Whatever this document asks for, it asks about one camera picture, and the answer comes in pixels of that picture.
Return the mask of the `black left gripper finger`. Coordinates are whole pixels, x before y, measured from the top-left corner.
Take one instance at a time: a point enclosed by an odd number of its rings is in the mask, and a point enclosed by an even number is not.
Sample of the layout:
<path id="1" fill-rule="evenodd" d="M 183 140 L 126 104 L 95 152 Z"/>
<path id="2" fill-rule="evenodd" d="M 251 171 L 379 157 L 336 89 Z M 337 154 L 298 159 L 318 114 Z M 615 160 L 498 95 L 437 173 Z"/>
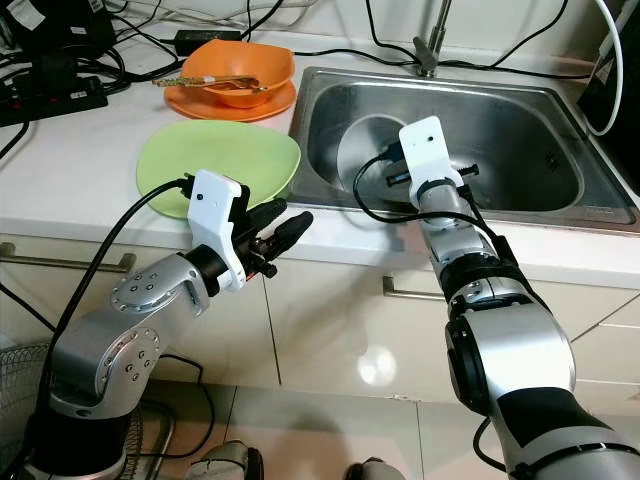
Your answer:
<path id="1" fill-rule="evenodd" d="M 279 259 L 285 251 L 292 250 L 296 246 L 312 223 L 314 223 L 314 214 L 310 211 L 302 211 L 301 214 L 282 221 L 270 236 L 256 239 L 253 242 L 253 252 L 262 260 Z"/>
<path id="2" fill-rule="evenodd" d="M 246 212 L 246 230 L 251 230 L 253 233 L 260 232 L 273 224 L 285 210 L 287 210 L 287 201 L 284 198 L 273 198 L 252 207 Z"/>

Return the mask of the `green plate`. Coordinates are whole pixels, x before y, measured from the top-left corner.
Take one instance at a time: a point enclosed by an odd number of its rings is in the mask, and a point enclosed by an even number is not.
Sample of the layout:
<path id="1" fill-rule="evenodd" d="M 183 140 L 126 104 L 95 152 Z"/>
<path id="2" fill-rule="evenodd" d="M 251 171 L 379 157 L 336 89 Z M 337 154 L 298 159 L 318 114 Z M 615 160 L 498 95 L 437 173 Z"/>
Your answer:
<path id="1" fill-rule="evenodd" d="M 156 131 L 140 150 L 140 195 L 169 180 L 207 170 L 250 188 L 250 206 L 278 197 L 292 182 L 301 148 L 288 134 L 248 123 L 183 120 Z"/>

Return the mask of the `steel sink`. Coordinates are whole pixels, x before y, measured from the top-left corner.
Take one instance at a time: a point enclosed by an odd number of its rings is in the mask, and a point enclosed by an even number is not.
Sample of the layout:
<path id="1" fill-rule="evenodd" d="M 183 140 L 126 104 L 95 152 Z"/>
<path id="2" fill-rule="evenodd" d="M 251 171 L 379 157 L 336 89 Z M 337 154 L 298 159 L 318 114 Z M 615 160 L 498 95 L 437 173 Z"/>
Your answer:
<path id="1" fill-rule="evenodd" d="M 365 202 L 387 214 L 412 211 L 410 187 L 406 201 L 365 200 L 357 186 L 366 173 L 362 168 L 351 192 L 338 186 L 340 138 L 371 114 L 406 125 L 439 116 L 454 168 L 479 165 L 480 173 L 466 184 L 486 220 L 640 234 L 640 207 L 556 92 L 462 79 L 307 68 L 291 125 L 301 161 L 289 200 L 334 209 Z M 403 172 L 388 175 L 388 186 L 396 187 L 390 178 L 406 172 L 404 165 Z"/>

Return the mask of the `orange plate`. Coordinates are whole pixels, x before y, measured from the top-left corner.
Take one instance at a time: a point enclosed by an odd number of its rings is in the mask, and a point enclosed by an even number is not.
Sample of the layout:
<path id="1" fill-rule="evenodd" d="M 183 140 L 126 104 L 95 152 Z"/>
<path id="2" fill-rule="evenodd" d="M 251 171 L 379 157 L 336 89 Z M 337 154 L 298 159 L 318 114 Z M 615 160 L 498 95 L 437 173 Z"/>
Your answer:
<path id="1" fill-rule="evenodd" d="M 225 122 L 257 122 L 284 113 L 297 100 L 298 91 L 292 83 L 270 96 L 265 104 L 255 108 L 230 108 L 221 104 L 212 93 L 197 88 L 169 87 L 164 90 L 166 105 L 175 113 L 192 119 L 215 119 Z"/>

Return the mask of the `white cabinet drawer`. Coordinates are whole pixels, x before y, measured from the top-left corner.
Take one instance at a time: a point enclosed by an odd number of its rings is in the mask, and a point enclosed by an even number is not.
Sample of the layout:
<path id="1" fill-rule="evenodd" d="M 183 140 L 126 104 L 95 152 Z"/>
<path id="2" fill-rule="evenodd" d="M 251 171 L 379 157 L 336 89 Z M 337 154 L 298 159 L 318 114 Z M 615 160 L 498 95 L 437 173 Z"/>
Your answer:
<path id="1" fill-rule="evenodd" d="M 342 396 L 454 403 L 447 303 L 381 293 L 440 292 L 433 271 L 385 270 L 303 260 L 276 261 L 266 280 L 276 360 L 284 388 Z"/>

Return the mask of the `steel faucet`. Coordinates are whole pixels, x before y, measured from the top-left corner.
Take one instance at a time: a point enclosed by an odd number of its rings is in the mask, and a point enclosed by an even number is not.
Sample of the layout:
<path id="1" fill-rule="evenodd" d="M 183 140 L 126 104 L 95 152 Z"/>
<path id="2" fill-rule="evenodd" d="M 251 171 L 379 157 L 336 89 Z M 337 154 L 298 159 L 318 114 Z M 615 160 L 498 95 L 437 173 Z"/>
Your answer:
<path id="1" fill-rule="evenodd" d="M 440 0 L 439 12 L 436 14 L 434 26 L 429 29 L 429 36 L 426 38 L 413 38 L 413 46 L 419 64 L 416 65 L 416 76 L 422 78 L 434 78 L 436 69 L 442 64 L 442 46 L 445 37 L 445 24 L 448 15 L 451 13 L 453 0 Z"/>

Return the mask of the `orange bowl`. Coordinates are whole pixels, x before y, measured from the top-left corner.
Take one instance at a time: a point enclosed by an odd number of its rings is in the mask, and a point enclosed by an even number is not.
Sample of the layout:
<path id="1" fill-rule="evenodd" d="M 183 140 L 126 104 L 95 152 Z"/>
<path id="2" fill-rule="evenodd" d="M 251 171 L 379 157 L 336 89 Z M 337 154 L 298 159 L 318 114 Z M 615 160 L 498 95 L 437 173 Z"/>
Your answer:
<path id="1" fill-rule="evenodd" d="M 204 87 L 220 104 L 229 108 L 256 108 L 291 83 L 294 55 L 287 47 L 250 44 L 243 41 L 211 40 L 188 56 L 183 77 L 252 76 L 264 90 L 212 90 Z"/>

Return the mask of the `black power brick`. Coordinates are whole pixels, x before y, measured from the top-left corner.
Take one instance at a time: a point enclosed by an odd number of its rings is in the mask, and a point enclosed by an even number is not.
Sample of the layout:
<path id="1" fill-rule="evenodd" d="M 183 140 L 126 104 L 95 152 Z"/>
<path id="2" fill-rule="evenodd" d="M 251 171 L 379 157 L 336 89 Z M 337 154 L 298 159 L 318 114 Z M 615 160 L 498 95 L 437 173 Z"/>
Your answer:
<path id="1" fill-rule="evenodd" d="M 207 42 L 214 40 L 237 41 L 242 32 L 237 29 L 179 29 L 174 33 L 172 45 L 175 54 L 187 58 Z"/>

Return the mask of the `black power strip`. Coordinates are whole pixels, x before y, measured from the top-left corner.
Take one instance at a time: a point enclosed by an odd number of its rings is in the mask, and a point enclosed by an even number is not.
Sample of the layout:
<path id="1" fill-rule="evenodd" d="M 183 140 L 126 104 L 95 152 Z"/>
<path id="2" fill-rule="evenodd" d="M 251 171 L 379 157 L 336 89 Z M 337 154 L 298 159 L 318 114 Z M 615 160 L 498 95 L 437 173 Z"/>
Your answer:
<path id="1" fill-rule="evenodd" d="M 0 127 L 82 113 L 106 106 L 108 96 L 97 77 L 78 78 L 76 86 L 59 92 L 37 90 L 32 84 L 19 83 L 0 102 Z"/>

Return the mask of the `grey left robot foot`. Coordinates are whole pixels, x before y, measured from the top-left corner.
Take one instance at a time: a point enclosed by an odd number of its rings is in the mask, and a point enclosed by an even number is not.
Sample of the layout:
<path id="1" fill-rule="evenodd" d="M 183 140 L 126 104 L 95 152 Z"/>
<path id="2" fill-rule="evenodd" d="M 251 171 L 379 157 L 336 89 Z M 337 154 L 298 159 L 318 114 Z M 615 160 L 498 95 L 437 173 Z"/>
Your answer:
<path id="1" fill-rule="evenodd" d="M 232 439 L 192 462 L 184 480 L 264 480 L 264 474 L 260 449 Z"/>

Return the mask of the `grey robot foot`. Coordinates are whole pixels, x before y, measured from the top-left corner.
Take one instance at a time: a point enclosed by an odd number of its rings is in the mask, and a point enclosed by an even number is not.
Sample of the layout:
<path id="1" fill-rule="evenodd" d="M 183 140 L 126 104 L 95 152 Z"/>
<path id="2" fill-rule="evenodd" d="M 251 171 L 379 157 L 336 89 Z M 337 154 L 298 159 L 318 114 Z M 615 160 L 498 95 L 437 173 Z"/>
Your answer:
<path id="1" fill-rule="evenodd" d="M 370 457 L 364 462 L 352 463 L 344 471 L 342 480 L 406 480 L 406 476 L 387 462 Z"/>
<path id="2" fill-rule="evenodd" d="M 232 439 L 192 462 L 184 480 L 264 480 L 264 474 L 260 449 Z"/>

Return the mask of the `black plug adapter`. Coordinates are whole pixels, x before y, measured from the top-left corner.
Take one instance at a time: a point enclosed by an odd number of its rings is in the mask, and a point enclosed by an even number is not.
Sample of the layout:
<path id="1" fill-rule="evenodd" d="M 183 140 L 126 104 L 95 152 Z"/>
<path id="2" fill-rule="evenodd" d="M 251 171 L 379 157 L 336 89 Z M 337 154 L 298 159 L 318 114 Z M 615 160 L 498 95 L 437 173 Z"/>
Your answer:
<path id="1" fill-rule="evenodd" d="M 45 93 L 69 93 L 78 90 L 77 60 L 61 52 L 49 52 L 33 63 L 36 83 Z"/>

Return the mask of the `grey right robot foot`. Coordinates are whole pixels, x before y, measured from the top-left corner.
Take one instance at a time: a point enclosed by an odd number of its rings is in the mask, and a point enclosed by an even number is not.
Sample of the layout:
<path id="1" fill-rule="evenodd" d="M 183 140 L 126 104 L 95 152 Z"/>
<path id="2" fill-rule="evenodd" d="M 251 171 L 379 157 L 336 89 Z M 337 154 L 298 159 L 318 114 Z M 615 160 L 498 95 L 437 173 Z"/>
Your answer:
<path id="1" fill-rule="evenodd" d="M 406 480 L 406 476 L 387 462 L 370 457 L 364 462 L 352 463 L 344 471 L 342 480 Z"/>

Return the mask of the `black charging dock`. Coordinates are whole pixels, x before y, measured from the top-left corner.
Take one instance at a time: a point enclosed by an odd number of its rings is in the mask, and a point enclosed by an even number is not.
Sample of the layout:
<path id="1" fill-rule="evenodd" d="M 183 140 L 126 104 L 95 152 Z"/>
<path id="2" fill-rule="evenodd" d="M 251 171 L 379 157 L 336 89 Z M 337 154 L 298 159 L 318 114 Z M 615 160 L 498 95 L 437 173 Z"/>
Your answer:
<path id="1" fill-rule="evenodd" d="M 13 44 L 28 54 L 101 54 L 115 44 L 104 0 L 0 0 L 0 15 Z"/>

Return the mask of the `grey floor fan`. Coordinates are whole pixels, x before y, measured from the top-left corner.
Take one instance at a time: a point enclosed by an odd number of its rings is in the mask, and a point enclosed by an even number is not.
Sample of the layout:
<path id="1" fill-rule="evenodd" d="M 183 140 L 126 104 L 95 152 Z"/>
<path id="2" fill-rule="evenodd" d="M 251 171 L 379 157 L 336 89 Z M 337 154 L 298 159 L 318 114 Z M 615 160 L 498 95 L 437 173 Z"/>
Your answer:
<path id="1" fill-rule="evenodd" d="M 35 412 L 47 349 L 47 343 L 1 349 L 1 467 L 8 466 L 22 448 L 29 416 Z"/>

